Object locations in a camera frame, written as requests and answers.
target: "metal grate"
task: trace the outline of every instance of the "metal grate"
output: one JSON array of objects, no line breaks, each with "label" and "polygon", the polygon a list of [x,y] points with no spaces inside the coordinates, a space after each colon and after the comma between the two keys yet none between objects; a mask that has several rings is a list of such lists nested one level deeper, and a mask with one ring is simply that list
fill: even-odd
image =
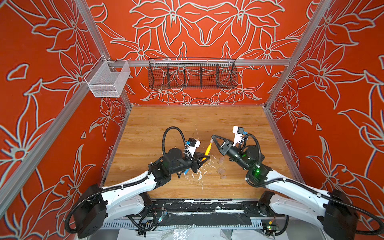
[{"label": "metal grate", "polygon": [[151,58],[151,89],[233,89],[237,87],[235,59]]},{"label": "metal grate", "polygon": [[[195,225],[193,224],[192,228],[221,228],[221,229],[263,229],[263,224],[260,219],[251,219],[252,225]],[[158,226],[157,230],[168,230],[168,229],[175,229],[175,228],[187,228],[188,225],[167,225],[167,226]],[[120,229],[120,228],[126,228],[131,230],[137,230],[137,227],[133,225],[133,223],[130,220],[125,219],[119,219],[114,220],[113,222],[107,222],[104,223],[103,226],[100,229]]]}]

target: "green led light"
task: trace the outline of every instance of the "green led light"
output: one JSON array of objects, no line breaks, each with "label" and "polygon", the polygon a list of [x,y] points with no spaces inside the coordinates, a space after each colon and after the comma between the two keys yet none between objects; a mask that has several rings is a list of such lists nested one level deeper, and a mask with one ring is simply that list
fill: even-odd
[{"label": "green led light", "polygon": [[260,168],[254,169],[254,170],[252,171],[252,175],[255,176],[255,177],[258,177],[259,174],[260,174]]}]

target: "white arm casing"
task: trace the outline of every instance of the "white arm casing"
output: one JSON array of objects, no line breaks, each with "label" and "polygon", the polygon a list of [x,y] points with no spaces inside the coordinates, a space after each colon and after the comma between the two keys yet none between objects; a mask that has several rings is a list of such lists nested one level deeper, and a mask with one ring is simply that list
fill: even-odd
[{"label": "white arm casing", "polygon": [[196,151],[196,148],[200,147],[200,141],[195,139],[196,140],[196,144],[194,147],[191,147],[190,145],[187,144],[187,149],[190,153],[191,153],[191,156],[193,156],[195,154],[195,151]]},{"label": "white arm casing", "polygon": [[[266,181],[276,179],[276,178],[290,179],[289,177],[285,177],[284,175],[281,175],[280,173],[278,173],[275,170],[270,171],[266,177],[267,177]],[[325,208],[323,207],[323,204],[328,204],[329,201],[320,197],[319,195],[313,194],[313,193],[305,190],[302,187],[299,187],[293,183],[283,182],[283,181],[274,182],[274,183],[266,185],[265,187],[270,189],[270,190],[280,192],[280,193],[282,193],[282,194],[284,194],[290,198],[293,198],[293,199],[305,204],[306,206],[311,208],[311,210],[314,210],[317,215],[320,215],[320,216],[325,215]],[[320,194],[324,194],[326,196],[329,196],[328,192],[325,190],[316,189],[316,188],[310,187],[310,186],[307,186],[307,187],[315,190],[316,192],[318,192]]]},{"label": "white arm casing", "polygon": [[238,129],[239,129],[238,126],[233,126],[232,132],[235,134],[235,139],[233,140],[233,146],[235,146],[237,143],[241,144],[243,142],[243,134],[237,133]]},{"label": "white arm casing", "polygon": [[282,197],[278,194],[273,195],[270,201],[271,203],[269,206],[275,213],[285,214],[290,217],[309,222],[323,229],[323,225],[317,219],[318,213],[310,207],[307,207],[298,201]]},{"label": "white arm casing", "polygon": [[[129,179],[125,182],[121,182],[114,186],[121,186],[130,182],[139,181],[148,175],[148,171],[143,174]],[[134,185],[132,187],[126,187],[115,191],[109,191],[102,193],[104,201],[108,201],[106,205],[108,217],[104,219],[104,222],[112,221],[116,218],[123,217],[131,214],[138,214],[144,208],[144,202],[140,193],[151,191],[155,188],[156,182],[153,174],[148,175],[148,179],[142,183]]]}]

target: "yellow marker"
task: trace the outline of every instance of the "yellow marker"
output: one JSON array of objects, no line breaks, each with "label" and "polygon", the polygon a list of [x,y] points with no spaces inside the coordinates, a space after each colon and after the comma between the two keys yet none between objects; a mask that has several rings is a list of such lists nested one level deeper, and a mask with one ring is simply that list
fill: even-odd
[{"label": "yellow marker", "polygon": [[209,154],[209,151],[211,151],[212,143],[213,143],[213,142],[214,142],[214,141],[213,141],[213,139],[211,138],[211,141],[210,141],[210,143],[209,143],[209,146],[207,147],[207,150],[205,151],[205,154],[204,154],[204,155],[208,155],[208,154]]}]

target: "black wire mesh basket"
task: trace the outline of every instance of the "black wire mesh basket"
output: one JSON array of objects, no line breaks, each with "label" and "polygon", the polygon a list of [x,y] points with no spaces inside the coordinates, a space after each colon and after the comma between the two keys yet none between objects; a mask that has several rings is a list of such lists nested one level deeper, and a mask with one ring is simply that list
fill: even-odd
[{"label": "black wire mesh basket", "polygon": [[237,87],[235,59],[150,58],[151,89],[233,89]]}]

